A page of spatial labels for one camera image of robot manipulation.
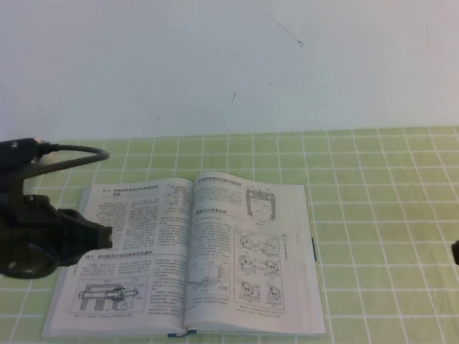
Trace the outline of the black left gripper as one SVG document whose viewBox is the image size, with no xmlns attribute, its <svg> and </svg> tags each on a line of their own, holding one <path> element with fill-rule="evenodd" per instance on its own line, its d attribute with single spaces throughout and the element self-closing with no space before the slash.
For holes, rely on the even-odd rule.
<svg viewBox="0 0 459 344">
<path fill-rule="evenodd" d="M 14 228 L 14 277 L 40 279 L 77 264 L 86 252 L 113 247 L 111 226 L 89 221 L 74 209 L 59 209 L 58 214 L 61 228 L 48 197 L 23 198 Z M 74 252 L 62 252 L 62 243 Z"/>
</svg>

